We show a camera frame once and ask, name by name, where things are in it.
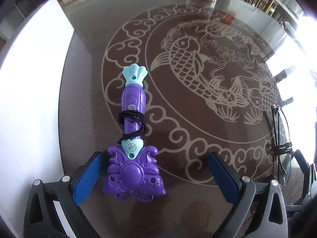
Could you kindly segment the thin frame eyeglasses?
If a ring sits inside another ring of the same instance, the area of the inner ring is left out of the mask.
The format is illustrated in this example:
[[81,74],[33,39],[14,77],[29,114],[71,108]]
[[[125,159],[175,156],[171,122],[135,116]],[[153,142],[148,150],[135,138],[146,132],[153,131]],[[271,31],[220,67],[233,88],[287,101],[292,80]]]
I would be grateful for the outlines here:
[[278,104],[271,106],[269,131],[271,136],[266,143],[266,152],[271,163],[270,178],[277,180],[283,189],[290,180],[294,151],[285,113]]

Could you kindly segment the purple toy wand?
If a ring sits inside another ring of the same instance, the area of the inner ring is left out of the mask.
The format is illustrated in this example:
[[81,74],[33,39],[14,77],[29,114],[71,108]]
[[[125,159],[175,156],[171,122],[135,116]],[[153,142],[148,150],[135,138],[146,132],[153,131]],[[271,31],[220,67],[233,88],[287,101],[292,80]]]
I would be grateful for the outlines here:
[[124,127],[116,146],[107,152],[110,156],[103,186],[105,193],[125,201],[131,197],[150,202],[166,193],[155,156],[158,149],[145,146],[142,136],[146,133],[146,95],[143,81],[148,71],[144,66],[132,64],[122,70],[125,88],[121,94],[121,112],[118,121]]

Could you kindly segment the cluttered side table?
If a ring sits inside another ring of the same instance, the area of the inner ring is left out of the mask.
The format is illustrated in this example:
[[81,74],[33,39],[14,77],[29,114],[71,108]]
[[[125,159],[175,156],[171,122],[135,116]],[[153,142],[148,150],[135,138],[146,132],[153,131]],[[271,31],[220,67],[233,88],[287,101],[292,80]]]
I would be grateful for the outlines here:
[[296,32],[301,19],[307,16],[307,13],[298,4],[296,0],[275,0],[276,8],[272,14],[284,31],[292,38],[296,37]]

